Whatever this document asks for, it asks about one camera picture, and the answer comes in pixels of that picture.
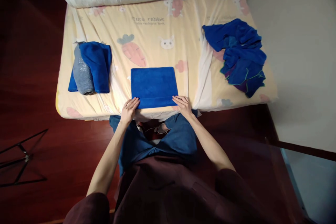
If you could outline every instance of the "shoe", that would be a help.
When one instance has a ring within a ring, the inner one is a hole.
[[[144,131],[142,130],[141,126],[139,124],[136,125],[136,127],[138,128],[138,130],[143,134]]]
[[[162,135],[162,134],[168,134],[167,133],[167,131],[169,131],[169,129],[167,129],[167,130],[163,130],[162,129],[162,125],[163,125],[164,123],[162,123],[162,124],[160,124],[159,126],[157,126],[155,129],[154,129],[154,133],[156,133],[156,134],[159,134],[159,135]]]

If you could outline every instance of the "yellow bed sheet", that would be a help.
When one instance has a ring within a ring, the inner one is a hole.
[[[267,62],[265,87],[252,98],[228,84],[220,73],[223,53],[204,38],[203,25],[224,24],[235,18],[256,27],[246,0],[160,0],[123,6],[75,9],[68,6],[56,94],[64,118],[107,120],[119,115],[131,97],[131,68],[174,67],[179,95],[192,107],[217,111],[277,99],[277,87]],[[111,46],[110,93],[83,96],[68,92],[75,42],[97,41]],[[137,111],[137,119],[165,119],[175,107]]]

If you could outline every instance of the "dark red clothing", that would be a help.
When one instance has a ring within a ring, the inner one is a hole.
[[[277,223],[244,180],[218,172],[215,191],[183,161],[152,156],[126,170],[120,181],[114,223]],[[93,193],[67,214],[68,223],[108,223],[109,201]]]

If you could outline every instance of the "gray denim cloth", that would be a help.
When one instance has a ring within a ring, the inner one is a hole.
[[[75,79],[77,89],[82,95],[90,95],[94,92],[93,79],[91,70],[87,64],[85,64],[80,49],[77,44],[74,54],[75,62],[73,63],[73,77]]]

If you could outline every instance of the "red wooden floor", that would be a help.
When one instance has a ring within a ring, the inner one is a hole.
[[[113,130],[107,121],[61,118],[55,94],[62,50],[64,0],[2,0],[1,141],[0,149],[46,128],[38,141],[24,146],[34,153],[22,180],[45,182],[0,188],[0,223],[42,223],[63,219],[88,189]],[[283,223],[298,216],[293,189],[277,148],[266,144],[274,130],[265,105],[204,113],[200,121],[220,142],[260,200]],[[0,155],[0,162],[21,157],[19,149]],[[200,150],[195,172],[209,184],[214,170]],[[20,165],[0,170],[0,183],[10,182]],[[111,209],[118,176],[108,194]]]

